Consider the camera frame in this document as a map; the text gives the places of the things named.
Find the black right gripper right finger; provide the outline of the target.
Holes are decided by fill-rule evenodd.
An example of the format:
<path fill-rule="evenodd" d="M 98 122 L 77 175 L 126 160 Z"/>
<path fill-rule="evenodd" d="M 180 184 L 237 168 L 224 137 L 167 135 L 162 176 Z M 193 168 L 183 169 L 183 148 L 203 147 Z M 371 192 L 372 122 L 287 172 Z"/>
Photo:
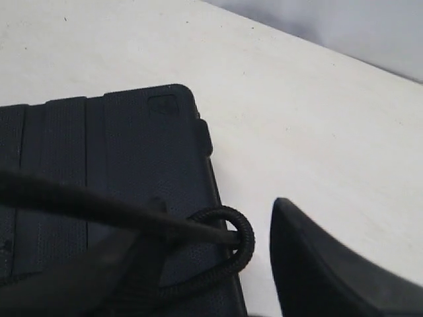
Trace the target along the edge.
<path fill-rule="evenodd" d="M 355 253 L 286 198 L 273 205 L 270 263 L 283 316 L 421 316 L 422 287 Z"/>

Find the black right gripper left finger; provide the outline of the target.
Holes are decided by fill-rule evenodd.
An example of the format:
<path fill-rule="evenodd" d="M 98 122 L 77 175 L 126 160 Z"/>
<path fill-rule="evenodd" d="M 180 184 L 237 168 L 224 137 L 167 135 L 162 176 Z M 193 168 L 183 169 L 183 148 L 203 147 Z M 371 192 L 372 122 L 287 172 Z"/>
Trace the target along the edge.
<path fill-rule="evenodd" d="M 84 316 L 128 311 L 132 299 L 158 289 L 167 255 L 165 205 L 147 209 L 101 197 L 16 198 L 6 205 L 116 227 L 85 253 L 44 273 L 17 277 L 1 288 L 2 316 Z"/>

